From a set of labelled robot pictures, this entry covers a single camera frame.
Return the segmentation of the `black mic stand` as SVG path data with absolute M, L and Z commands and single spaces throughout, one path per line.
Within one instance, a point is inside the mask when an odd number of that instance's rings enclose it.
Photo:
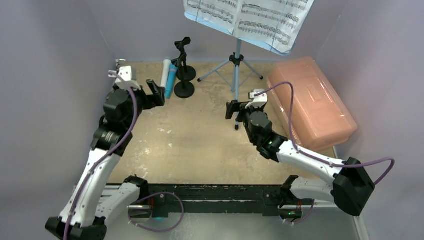
M 185 46 L 191 43 L 191 38 L 186 36 L 181 41 L 175 41 L 174 45 L 179 50 L 180 55 L 172 62 L 178 68 L 176 76 L 180 81 L 192 81 L 196 77 L 196 70 L 187 65 L 187 53 Z
M 195 93 L 195 86 L 191 81 L 180 80 L 174 87 L 174 93 L 178 98 L 187 99 Z

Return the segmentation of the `blue toy microphone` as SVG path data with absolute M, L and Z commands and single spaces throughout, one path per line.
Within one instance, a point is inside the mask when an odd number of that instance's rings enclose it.
M 169 99 L 171 97 L 171 94 L 173 92 L 173 87 L 175 84 L 176 74 L 177 74 L 178 68 L 171 64 L 169 66 L 169 73 L 168 78 L 165 86 L 165 97 Z

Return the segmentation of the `white toy microphone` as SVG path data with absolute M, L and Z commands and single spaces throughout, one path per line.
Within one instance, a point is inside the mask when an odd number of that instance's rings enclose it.
M 170 65 L 171 65 L 170 59 L 164 59 L 163 60 L 163 69 L 162 69 L 162 76 L 160 81 L 160 86 L 165 88 L 168 81 L 169 71 L 170 71 Z

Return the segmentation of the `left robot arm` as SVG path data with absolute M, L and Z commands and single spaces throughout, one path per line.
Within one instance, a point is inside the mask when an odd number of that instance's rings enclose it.
M 151 94 L 135 81 L 117 82 L 107 94 L 83 174 L 59 216 L 50 217 L 45 224 L 59 240 L 103 240 L 109 226 L 130 204 L 148 201 L 147 181 L 136 176 L 126 178 L 102 200 L 108 180 L 133 137 L 138 117 L 144 110 L 165 104 L 165 88 L 152 79 L 146 83 Z

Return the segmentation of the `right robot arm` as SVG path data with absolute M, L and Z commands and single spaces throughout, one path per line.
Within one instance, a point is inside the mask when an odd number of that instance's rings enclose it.
M 376 185 L 362 163 L 326 157 L 317 152 L 294 147 L 287 137 L 273 131 L 273 123 L 263 107 L 253 107 L 249 102 L 232 100 L 226 103 L 225 118 L 242 123 L 250 143 L 267 160 L 288 164 L 308 171 L 318 178 L 307 180 L 293 177 L 281 189 L 280 196 L 288 204 L 300 199 L 313 199 L 334 203 L 348 215 L 361 215 Z

